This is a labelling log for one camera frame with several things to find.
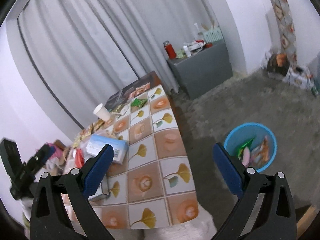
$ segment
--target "concrete floor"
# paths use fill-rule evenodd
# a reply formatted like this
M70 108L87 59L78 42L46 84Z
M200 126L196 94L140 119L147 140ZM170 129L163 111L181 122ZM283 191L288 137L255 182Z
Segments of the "concrete floor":
M193 101L182 91L173 100L198 201L217 228L237 198L212 160L212 146L245 122L262 123L276 136L277 155L264 173L286 175L296 208L320 206L320 98L259 71L244 79L233 77ZM261 201L259 197L244 232L250 231Z

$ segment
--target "white cup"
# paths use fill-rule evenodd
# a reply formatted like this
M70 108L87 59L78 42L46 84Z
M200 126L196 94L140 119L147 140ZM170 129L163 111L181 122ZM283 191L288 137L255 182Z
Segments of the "white cup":
M105 122L111 117L110 112L103 106L103 104L98 105L93 113Z

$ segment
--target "curtain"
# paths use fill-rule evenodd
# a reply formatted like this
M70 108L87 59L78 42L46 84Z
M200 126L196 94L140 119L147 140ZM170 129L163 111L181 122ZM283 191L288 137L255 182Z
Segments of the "curtain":
M18 25L35 68L87 126L97 104L153 70L177 92L163 42L178 50L211 18L202 0L30 0Z

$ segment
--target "blue bucket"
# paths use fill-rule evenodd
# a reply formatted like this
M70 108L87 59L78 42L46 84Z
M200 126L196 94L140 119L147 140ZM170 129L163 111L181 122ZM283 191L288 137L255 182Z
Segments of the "blue bucket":
M260 169L257 169L257 172L264 171L269 165L273 162L276 157L277 152L277 141L274 134L270 129L260 123L249 122L244 123L236 128L234 128L229 135L227 136L224 142L224 148L227 152L234 156L236 155L236 148L243 144L245 141L254 138L250 150L254 149L261 144L265 136L268 137L268 145L270 150L270 160L262 166Z

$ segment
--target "blue gripper pad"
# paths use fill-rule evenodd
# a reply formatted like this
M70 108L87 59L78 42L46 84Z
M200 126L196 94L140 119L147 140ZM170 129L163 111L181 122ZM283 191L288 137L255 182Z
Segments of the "blue gripper pad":
M241 198L243 195L242 178L236 168L227 156L227 152L223 151L223 147L215 144L212 149L212 157L221 172L224 181L228 185L230 192Z
M90 196L94 195L97 192L97 189L103 177L106 175L112 161L113 148L111 145L107 144L107 147L103 151L102 155L96 160L95 164L92 166L91 170L88 172L88 175L84 179L84 188L82 190L82 195L85 197L85 199L88 199Z

